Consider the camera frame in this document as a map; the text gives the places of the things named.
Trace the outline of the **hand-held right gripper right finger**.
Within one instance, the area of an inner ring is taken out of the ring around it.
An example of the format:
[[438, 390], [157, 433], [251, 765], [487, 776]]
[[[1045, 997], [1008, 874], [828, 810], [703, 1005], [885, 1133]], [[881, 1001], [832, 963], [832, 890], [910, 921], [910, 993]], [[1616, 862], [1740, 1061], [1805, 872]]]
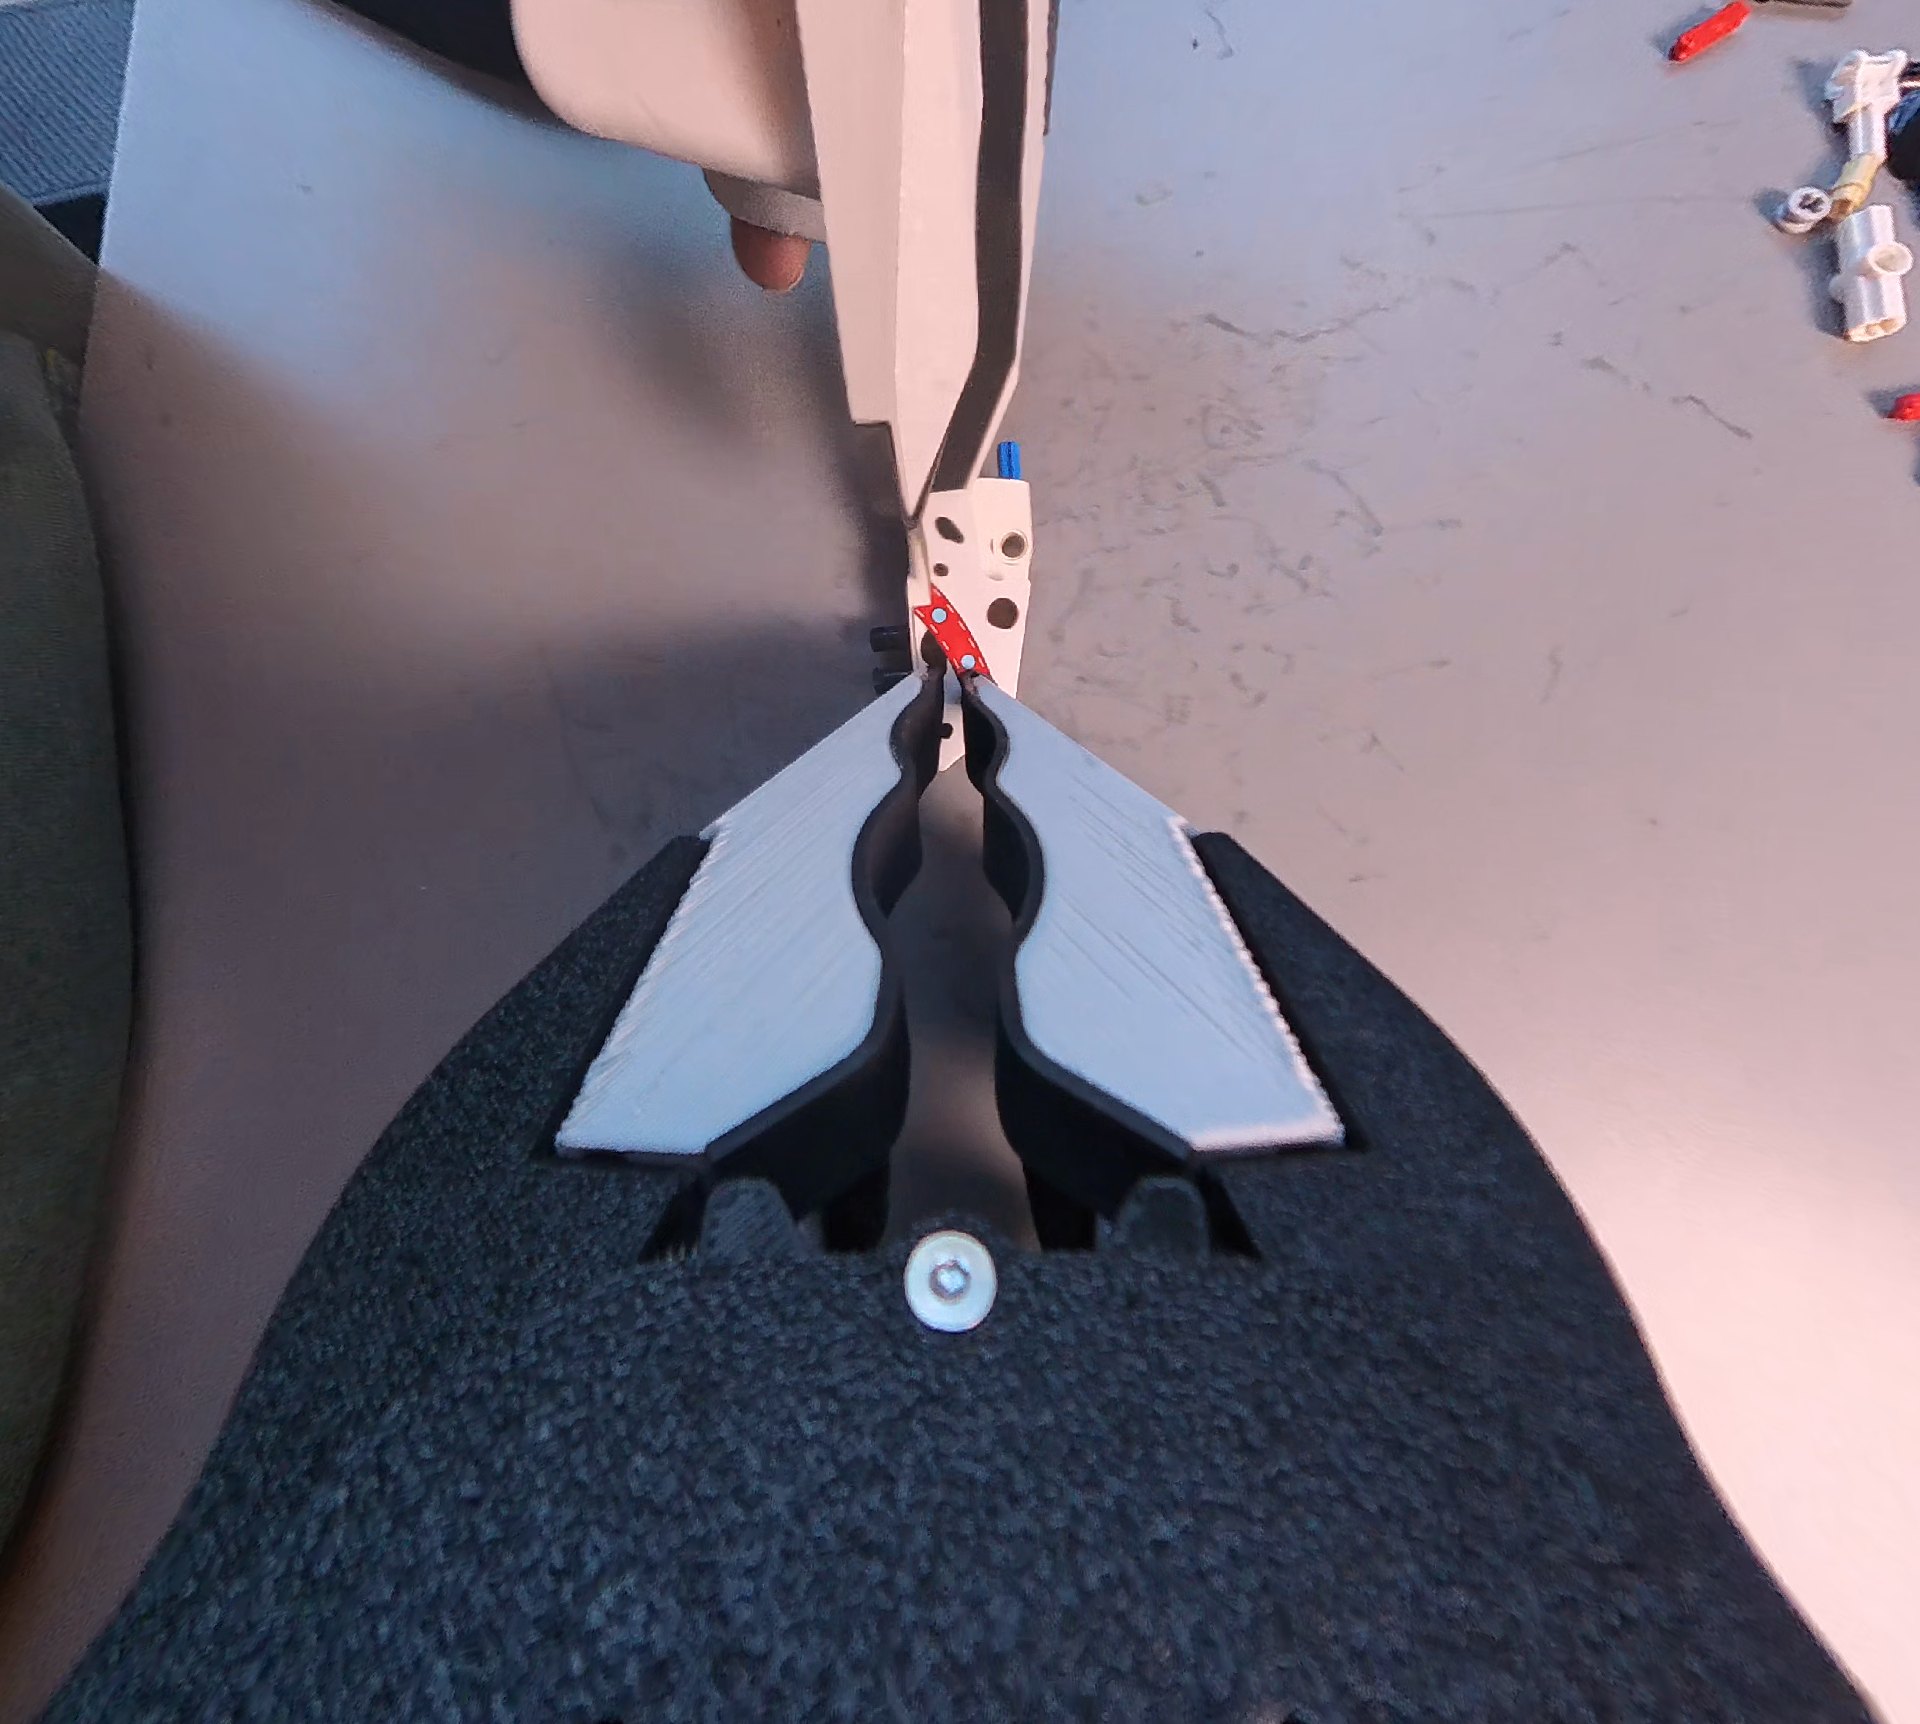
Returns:
[[984, 870], [1013, 918], [998, 1112], [1059, 1202], [1343, 1141], [1185, 820], [994, 681], [965, 684]]

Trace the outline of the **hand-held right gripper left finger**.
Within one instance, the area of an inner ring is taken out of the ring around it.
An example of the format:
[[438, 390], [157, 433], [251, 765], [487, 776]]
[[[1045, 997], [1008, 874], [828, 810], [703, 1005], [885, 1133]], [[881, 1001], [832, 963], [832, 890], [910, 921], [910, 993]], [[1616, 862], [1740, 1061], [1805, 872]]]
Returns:
[[922, 868], [944, 712], [941, 676], [906, 676], [706, 827], [559, 1152], [759, 1176], [793, 1215], [886, 1165], [907, 1021], [885, 925]]

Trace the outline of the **white spotted lego panel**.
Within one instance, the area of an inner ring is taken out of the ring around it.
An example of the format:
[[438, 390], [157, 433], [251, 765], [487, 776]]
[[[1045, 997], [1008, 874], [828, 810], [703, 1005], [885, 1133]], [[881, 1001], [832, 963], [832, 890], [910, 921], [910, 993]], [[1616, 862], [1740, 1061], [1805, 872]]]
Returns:
[[924, 668], [932, 631], [947, 654], [939, 769], [965, 759], [960, 681], [981, 675], [1018, 692], [1031, 591], [1035, 515], [1018, 442], [994, 443], [965, 490], [935, 490], [907, 528], [907, 620], [871, 631], [875, 692]]

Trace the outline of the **white lego connector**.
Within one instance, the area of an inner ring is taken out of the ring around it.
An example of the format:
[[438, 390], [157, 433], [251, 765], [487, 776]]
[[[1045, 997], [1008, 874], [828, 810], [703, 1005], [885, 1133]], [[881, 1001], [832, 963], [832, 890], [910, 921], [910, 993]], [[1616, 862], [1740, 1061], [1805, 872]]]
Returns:
[[1849, 343], [1870, 343], [1907, 324], [1905, 278], [1913, 248], [1896, 237], [1895, 212], [1864, 204], [1833, 228], [1837, 274], [1831, 293], [1838, 304], [1841, 334]]

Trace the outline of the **white connector with tan pin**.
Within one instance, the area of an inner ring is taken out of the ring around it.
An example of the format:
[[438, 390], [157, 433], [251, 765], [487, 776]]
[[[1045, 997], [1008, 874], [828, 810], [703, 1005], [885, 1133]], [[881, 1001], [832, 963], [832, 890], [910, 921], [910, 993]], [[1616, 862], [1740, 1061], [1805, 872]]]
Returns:
[[1886, 119], [1905, 88], [1919, 84], [1919, 68], [1905, 49], [1846, 53], [1826, 81], [1833, 123], [1846, 130], [1846, 162], [1833, 185], [1833, 217], [1843, 219], [1876, 191], [1886, 168]]

